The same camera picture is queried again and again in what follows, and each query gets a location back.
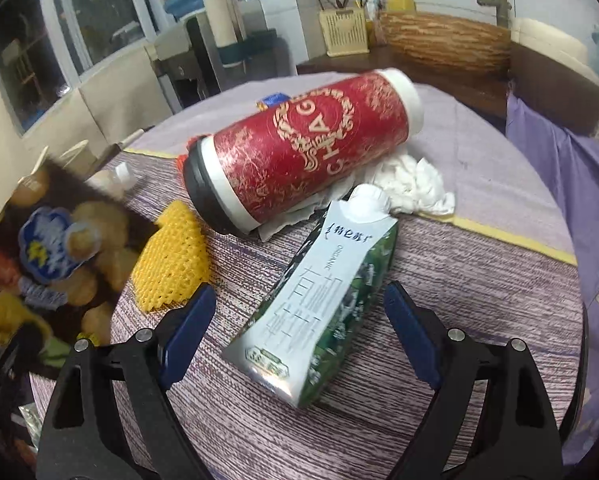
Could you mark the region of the blue foil wrapper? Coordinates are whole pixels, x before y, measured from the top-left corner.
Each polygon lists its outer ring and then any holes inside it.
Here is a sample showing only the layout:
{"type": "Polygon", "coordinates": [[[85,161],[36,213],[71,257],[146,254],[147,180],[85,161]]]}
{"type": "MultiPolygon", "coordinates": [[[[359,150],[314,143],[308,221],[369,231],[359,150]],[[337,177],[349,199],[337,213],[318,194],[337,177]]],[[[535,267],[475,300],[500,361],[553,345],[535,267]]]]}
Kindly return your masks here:
{"type": "Polygon", "coordinates": [[[288,101],[290,101],[290,96],[285,93],[276,92],[260,99],[257,102],[257,108],[258,110],[269,110],[271,107],[278,106],[288,101]]]}

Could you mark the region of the yellow soap bottle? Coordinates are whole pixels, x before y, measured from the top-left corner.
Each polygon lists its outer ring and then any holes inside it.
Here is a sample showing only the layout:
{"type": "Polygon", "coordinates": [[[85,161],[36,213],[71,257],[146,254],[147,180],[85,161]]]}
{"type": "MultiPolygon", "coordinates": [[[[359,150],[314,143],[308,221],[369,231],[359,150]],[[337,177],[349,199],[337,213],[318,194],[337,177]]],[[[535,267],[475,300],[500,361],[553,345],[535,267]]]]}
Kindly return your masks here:
{"type": "Polygon", "coordinates": [[[389,12],[410,12],[417,10],[417,4],[414,0],[387,0],[386,9],[389,12]]]}

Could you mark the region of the bronze faucet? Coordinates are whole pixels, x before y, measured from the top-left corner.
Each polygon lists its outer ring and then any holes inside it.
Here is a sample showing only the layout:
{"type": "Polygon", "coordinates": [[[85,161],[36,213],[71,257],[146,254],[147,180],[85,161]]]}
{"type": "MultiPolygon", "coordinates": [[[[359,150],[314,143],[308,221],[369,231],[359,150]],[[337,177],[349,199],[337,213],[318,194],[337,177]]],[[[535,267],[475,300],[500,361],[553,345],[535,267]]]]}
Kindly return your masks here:
{"type": "Polygon", "coordinates": [[[496,12],[496,23],[501,28],[509,28],[512,4],[509,0],[476,0],[478,6],[493,8],[496,12]]]}

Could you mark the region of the red cylindrical tea canister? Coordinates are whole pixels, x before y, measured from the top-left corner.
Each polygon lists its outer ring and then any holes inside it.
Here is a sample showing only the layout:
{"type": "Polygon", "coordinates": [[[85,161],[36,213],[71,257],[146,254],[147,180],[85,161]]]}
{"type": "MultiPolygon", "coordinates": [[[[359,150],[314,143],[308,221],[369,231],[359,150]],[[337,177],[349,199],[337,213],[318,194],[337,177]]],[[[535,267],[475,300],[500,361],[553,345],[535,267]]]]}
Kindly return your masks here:
{"type": "Polygon", "coordinates": [[[422,100],[397,68],[326,84],[234,122],[188,149],[182,178],[202,219],[249,234],[423,127],[422,100]]]}

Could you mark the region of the water dispenser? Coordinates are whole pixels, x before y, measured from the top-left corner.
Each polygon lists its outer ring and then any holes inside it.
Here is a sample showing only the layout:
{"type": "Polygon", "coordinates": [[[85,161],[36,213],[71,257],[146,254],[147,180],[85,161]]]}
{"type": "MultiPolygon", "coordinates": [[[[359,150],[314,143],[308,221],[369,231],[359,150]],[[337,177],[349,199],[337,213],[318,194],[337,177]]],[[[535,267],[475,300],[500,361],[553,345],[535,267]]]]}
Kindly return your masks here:
{"type": "Polygon", "coordinates": [[[268,26],[261,3],[242,0],[237,9],[245,36],[229,46],[218,46],[204,10],[156,37],[153,67],[174,112],[245,82],[290,75],[287,42],[268,26]]]}

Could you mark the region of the woven wicker basket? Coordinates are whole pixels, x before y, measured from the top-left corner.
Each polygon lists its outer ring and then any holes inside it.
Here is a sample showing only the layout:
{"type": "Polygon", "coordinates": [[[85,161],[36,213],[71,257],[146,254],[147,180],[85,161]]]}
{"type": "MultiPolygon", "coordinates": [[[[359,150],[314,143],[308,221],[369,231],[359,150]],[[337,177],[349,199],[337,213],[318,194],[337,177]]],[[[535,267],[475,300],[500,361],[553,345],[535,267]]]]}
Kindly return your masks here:
{"type": "Polygon", "coordinates": [[[480,21],[429,12],[383,11],[388,46],[427,66],[488,76],[511,63],[511,32],[480,21]]]}

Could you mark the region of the window frame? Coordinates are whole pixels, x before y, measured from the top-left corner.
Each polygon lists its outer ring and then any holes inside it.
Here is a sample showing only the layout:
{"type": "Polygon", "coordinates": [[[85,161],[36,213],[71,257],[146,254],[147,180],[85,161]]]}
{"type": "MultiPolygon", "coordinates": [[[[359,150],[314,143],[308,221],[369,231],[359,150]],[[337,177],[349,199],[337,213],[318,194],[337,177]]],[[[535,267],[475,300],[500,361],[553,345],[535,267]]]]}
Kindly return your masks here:
{"type": "Polygon", "coordinates": [[[148,0],[3,0],[0,85],[20,131],[116,54],[155,36],[148,0]]]}

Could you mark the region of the yellow foam fruit net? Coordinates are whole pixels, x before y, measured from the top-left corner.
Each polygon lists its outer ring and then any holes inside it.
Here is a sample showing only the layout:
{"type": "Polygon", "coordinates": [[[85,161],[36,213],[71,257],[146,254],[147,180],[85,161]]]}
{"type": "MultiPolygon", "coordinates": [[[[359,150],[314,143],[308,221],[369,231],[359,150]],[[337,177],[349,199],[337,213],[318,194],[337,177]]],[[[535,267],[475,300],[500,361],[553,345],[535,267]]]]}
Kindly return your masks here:
{"type": "Polygon", "coordinates": [[[188,205],[174,200],[156,223],[158,230],[131,273],[136,304],[144,313],[182,306],[211,278],[202,226],[188,205]]]}

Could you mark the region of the colourful snack bag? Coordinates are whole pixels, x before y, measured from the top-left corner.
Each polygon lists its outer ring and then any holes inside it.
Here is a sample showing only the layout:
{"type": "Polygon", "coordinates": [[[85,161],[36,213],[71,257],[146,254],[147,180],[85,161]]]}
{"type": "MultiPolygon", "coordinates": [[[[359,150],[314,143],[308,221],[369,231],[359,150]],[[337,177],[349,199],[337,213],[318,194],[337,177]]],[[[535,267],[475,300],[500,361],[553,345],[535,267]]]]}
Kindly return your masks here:
{"type": "Polygon", "coordinates": [[[42,344],[30,372],[57,378],[70,347],[109,321],[157,226],[52,159],[19,181],[0,212],[0,349],[26,323],[42,344]]]}

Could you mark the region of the orange foam fruit net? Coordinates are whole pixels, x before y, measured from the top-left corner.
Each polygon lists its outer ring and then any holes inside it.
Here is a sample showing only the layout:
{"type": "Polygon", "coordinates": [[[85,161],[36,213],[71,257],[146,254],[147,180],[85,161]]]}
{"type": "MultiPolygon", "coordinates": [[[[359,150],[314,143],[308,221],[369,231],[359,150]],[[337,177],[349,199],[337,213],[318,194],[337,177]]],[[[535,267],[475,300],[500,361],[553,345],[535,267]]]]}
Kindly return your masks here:
{"type": "Polygon", "coordinates": [[[188,155],[187,154],[182,154],[179,155],[176,158],[176,167],[178,168],[179,171],[182,171],[185,165],[185,162],[188,160],[188,155]]]}

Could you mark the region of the green white milk carton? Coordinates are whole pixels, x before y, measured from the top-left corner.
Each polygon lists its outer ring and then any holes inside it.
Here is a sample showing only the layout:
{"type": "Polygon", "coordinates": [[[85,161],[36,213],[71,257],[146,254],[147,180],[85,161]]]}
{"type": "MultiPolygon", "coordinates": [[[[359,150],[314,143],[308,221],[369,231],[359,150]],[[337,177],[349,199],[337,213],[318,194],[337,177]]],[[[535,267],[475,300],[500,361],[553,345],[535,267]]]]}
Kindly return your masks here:
{"type": "Polygon", "coordinates": [[[222,358],[293,408],[320,396],[392,264],[388,195],[360,184],[331,203],[222,358]]]}

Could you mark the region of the purple striped tablecloth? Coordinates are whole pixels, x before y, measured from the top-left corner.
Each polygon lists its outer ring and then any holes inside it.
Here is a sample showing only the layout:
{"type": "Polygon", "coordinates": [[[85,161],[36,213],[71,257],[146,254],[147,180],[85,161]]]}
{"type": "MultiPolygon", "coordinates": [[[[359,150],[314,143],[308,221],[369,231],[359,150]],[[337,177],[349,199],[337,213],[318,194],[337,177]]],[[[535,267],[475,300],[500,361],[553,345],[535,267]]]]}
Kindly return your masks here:
{"type": "MultiPolygon", "coordinates": [[[[457,196],[456,220],[403,216],[389,278],[472,338],[524,339],[563,419],[577,393],[584,307],[561,212],[524,156],[492,125],[431,86],[408,143],[457,196]]],[[[221,359],[311,230],[267,242],[207,233],[217,312],[169,399],[218,479],[383,479],[433,393],[415,377],[381,306],[317,402],[295,410],[221,359]]]]}

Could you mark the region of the purple floral cloth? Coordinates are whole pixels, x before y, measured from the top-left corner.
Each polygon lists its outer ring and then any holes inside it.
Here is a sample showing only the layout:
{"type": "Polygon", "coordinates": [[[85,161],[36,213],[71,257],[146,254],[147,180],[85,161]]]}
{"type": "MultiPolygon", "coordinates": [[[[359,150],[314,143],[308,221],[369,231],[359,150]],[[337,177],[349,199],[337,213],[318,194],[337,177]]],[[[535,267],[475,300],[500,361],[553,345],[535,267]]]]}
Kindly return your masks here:
{"type": "Polygon", "coordinates": [[[575,250],[589,335],[585,400],[563,452],[565,463],[575,465],[599,438],[599,142],[554,125],[514,94],[505,136],[549,188],[575,250]]]}

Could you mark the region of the white tissue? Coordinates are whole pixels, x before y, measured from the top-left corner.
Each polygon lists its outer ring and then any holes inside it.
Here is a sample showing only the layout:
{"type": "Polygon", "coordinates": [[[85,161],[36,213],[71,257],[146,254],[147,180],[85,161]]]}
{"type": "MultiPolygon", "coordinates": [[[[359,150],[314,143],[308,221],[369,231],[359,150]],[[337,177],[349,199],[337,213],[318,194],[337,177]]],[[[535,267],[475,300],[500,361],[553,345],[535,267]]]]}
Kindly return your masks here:
{"type": "Polygon", "coordinates": [[[405,148],[400,148],[394,154],[355,170],[350,176],[278,214],[257,228],[256,234],[262,242],[267,242],[286,226],[308,220],[334,200],[342,200],[356,185],[362,183],[381,188],[391,199],[391,211],[396,214],[427,214],[447,218],[456,211],[456,195],[445,189],[441,173],[425,157],[415,159],[405,148]]]}

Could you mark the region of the beige chopstick holder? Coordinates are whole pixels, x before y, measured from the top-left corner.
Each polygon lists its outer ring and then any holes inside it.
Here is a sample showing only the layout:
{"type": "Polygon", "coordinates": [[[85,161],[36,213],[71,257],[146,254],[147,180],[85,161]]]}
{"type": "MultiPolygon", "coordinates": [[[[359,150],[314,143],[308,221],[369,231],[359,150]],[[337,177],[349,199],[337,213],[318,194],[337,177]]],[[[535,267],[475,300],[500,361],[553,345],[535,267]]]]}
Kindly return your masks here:
{"type": "Polygon", "coordinates": [[[319,23],[330,58],[369,52],[365,11],[362,9],[320,11],[319,23]]]}

